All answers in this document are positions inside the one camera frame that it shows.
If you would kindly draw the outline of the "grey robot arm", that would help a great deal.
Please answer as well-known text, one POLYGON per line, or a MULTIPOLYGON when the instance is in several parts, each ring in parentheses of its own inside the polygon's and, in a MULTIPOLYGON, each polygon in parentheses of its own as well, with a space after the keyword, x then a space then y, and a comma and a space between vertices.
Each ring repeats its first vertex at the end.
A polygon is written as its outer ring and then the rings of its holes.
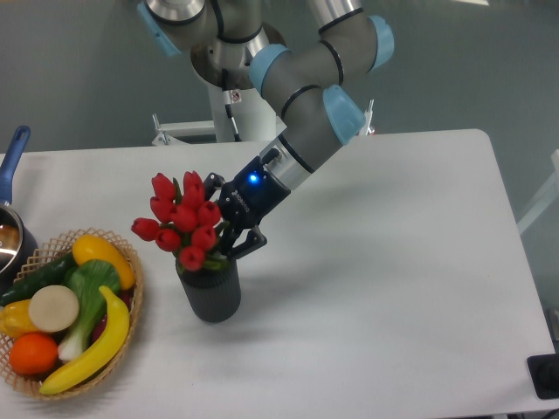
POLYGON ((316 46, 295 54, 272 38, 259 1, 142 1, 138 11, 169 55, 188 52, 199 77, 223 91, 251 88, 284 130, 231 181, 209 175, 227 225, 218 251, 241 258, 266 243, 259 229, 293 190, 368 125, 343 91, 392 56, 392 29, 358 1, 312 1, 316 46))

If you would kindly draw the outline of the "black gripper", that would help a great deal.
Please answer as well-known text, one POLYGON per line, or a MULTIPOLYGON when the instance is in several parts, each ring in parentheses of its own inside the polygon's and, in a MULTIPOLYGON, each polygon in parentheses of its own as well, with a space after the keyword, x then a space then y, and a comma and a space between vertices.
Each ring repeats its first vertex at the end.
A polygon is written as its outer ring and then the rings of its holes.
POLYGON ((265 169, 259 157, 252 159, 231 181, 211 172, 203 185, 204 199, 217 203, 222 218, 236 228, 226 227, 217 246, 227 258, 243 258, 267 244, 258 224, 291 193, 265 169), (244 229, 249 229, 245 241, 236 244, 244 229))

